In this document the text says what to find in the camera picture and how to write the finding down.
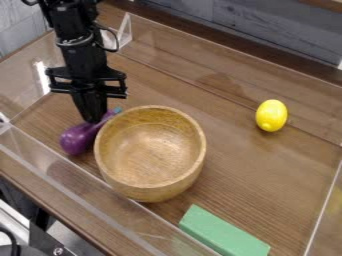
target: bowl rim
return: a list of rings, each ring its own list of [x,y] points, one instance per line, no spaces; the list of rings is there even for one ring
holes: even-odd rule
[[[163,109],[163,110],[172,111],[176,114],[179,114],[180,116],[183,116],[185,118],[185,120],[191,123],[191,125],[195,127],[195,130],[197,132],[199,141],[200,141],[200,151],[199,151],[199,154],[197,154],[197,158],[193,161],[193,164],[191,165],[191,167],[175,179],[172,179],[169,181],[163,181],[163,182],[152,184],[152,185],[137,185],[136,186],[136,185],[132,185],[132,184],[129,184],[127,182],[123,182],[121,180],[117,180],[117,179],[112,178],[112,176],[109,176],[108,168],[107,168],[107,165],[104,164],[104,161],[101,159],[101,155],[100,155],[100,152],[98,152],[98,144],[100,144],[100,139],[102,137],[102,134],[107,132],[107,130],[108,130],[109,126],[111,126],[111,123],[113,123],[117,118],[120,118],[121,116],[127,115],[129,112],[139,111],[139,110],[143,110],[143,109]],[[200,165],[203,164],[205,152],[207,152],[205,135],[204,135],[204,132],[203,132],[201,127],[197,124],[196,120],[188,114],[185,114],[183,111],[180,111],[180,110],[177,110],[177,109],[175,109],[172,107],[160,106],[160,105],[144,105],[144,106],[132,107],[128,110],[125,110],[121,113],[119,113],[117,115],[115,115],[113,118],[111,118],[111,120],[101,127],[100,132],[96,135],[94,144],[93,144],[94,160],[96,160],[96,163],[98,165],[100,172],[102,172],[105,174],[105,176],[109,176],[111,179],[116,183],[119,183],[119,184],[121,184],[124,186],[129,186],[132,188],[139,188],[139,189],[145,189],[145,188],[152,189],[152,188],[167,187],[167,186],[177,183],[179,181],[184,180],[197,170],[197,168],[200,168]]]

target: purple eggplant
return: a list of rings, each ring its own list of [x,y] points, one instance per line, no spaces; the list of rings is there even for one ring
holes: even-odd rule
[[[121,112],[116,107],[108,110],[97,124],[81,123],[66,129],[60,136],[60,146],[69,155],[81,154],[92,145],[96,134],[105,122]]]

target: wooden table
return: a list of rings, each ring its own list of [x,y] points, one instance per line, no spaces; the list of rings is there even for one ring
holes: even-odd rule
[[[124,12],[111,1],[98,10],[100,20],[117,27]],[[340,71],[278,52],[284,67],[269,61],[276,51],[260,53],[253,43],[256,56],[252,47],[231,47],[235,38],[227,47],[137,16],[132,30],[133,41],[108,55],[111,67],[128,75],[129,97],[111,99],[109,107],[159,104],[197,120],[208,152],[195,185],[172,200],[141,207],[101,182],[92,151],[80,157],[62,153],[58,136],[81,122],[69,96],[48,94],[25,109],[29,98],[17,94],[28,84],[40,88],[33,62],[61,62],[52,34],[0,64],[1,88],[9,88],[1,111],[12,118],[25,109],[10,121],[20,149],[4,139],[25,162],[18,164],[2,151],[1,174],[107,254],[137,255],[140,250],[139,255],[153,255],[159,250],[191,255],[189,247],[193,255],[211,255],[163,221],[177,225],[197,204],[268,243],[271,256],[303,255],[342,159]],[[29,90],[29,96],[38,98],[38,90]],[[268,98],[290,109],[288,125],[275,134],[263,133],[253,122],[255,108]],[[332,223],[340,230],[336,219]],[[320,238],[324,255],[340,254],[339,239],[328,234]]]

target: toy lemon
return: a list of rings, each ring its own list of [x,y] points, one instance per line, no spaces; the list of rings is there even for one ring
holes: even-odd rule
[[[256,124],[261,130],[275,132],[287,121],[287,108],[279,100],[265,100],[255,114]]]

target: gray wall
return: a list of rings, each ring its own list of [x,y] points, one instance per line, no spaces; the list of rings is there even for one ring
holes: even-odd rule
[[[0,57],[36,39],[46,30],[38,6],[0,0]]]
[[[298,0],[140,0],[187,19],[338,65],[342,14]]]

